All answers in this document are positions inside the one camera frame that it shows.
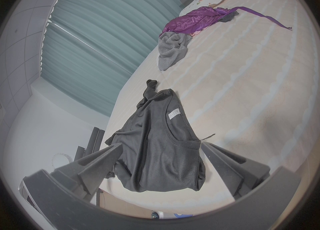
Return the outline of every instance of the bed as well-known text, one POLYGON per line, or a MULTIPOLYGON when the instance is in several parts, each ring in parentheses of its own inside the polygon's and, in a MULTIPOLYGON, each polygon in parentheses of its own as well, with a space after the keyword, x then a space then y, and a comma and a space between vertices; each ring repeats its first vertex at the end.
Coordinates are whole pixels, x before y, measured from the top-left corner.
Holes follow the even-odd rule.
MULTIPOLYGON (((296 171, 320 131, 317 32, 298 0, 225 0, 219 7, 245 6, 277 19, 238 10, 188 44, 184 59, 160 72, 156 47, 119 93, 104 141, 136 110, 146 81, 157 90, 172 88, 199 139, 270 166, 296 171)), ((224 182, 200 151, 206 181, 200 191, 130 192, 117 177, 100 188, 129 203, 158 211, 200 214, 234 201, 224 182)))

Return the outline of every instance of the purple cloth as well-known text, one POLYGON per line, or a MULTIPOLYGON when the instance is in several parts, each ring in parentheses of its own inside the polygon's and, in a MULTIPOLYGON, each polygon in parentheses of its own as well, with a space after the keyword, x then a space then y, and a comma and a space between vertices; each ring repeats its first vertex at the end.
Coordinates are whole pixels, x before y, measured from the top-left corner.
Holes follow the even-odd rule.
POLYGON ((256 16, 265 17, 283 28, 292 30, 292 27, 286 27, 282 25, 280 22, 278 22, 276 19, 272 18, 271 16, 264 16, 263 14, 258 13, 250 8, 235 7, 232 9, 225 9, 225 8, 213 9, 211 7, 200 7, 196 10, 191 11, 190 13, 187 13, 184 16, 179 16, 171 20, 169 23, 167 23, 167 25, 165 26, 165 28, 163 29, 162 33, 159 36, 161 36, 164 32, 177 32, 177 33, 190 34, 190 33, 201 31, 204 28, 209 27, 212 24, 215 24, 223 16, 228 15, 238 9, 247 11, 256 16))

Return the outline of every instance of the tiled ceiling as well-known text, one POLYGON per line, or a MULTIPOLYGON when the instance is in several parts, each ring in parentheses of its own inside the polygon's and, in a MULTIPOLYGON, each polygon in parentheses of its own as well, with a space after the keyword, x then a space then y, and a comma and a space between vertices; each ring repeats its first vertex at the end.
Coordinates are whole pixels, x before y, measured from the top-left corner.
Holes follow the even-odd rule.
POLYGON ((0 123, 0 166, 10 127, 39 77, 42 32, 55 2, 21 0, 0 36, 0 101, 6 110, 0 123))

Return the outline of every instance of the white tag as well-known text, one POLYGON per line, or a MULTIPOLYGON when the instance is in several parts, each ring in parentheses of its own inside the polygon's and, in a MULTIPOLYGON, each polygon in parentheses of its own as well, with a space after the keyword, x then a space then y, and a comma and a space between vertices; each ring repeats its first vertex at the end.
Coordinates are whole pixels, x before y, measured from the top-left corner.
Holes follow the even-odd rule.
POLYGON ((181 113, 181 112, 180 112, 179 108, 173 110, 172 112, 170 112, 170 113, 168 114, 169 119, 172 119, 174 116, 176 116, 176 115, 178 115, 178 114, 180 114, 180 113, 181 113))

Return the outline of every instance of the curtain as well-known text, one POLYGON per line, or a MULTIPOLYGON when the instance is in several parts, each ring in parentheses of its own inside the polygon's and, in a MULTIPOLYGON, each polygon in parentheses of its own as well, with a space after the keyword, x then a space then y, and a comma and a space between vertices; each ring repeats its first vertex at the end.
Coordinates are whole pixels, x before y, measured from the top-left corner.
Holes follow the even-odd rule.
POLYGON ((42 47, 41 76, 110 116, 117 96, 156 47, 179 0, 58 0, 42 47))

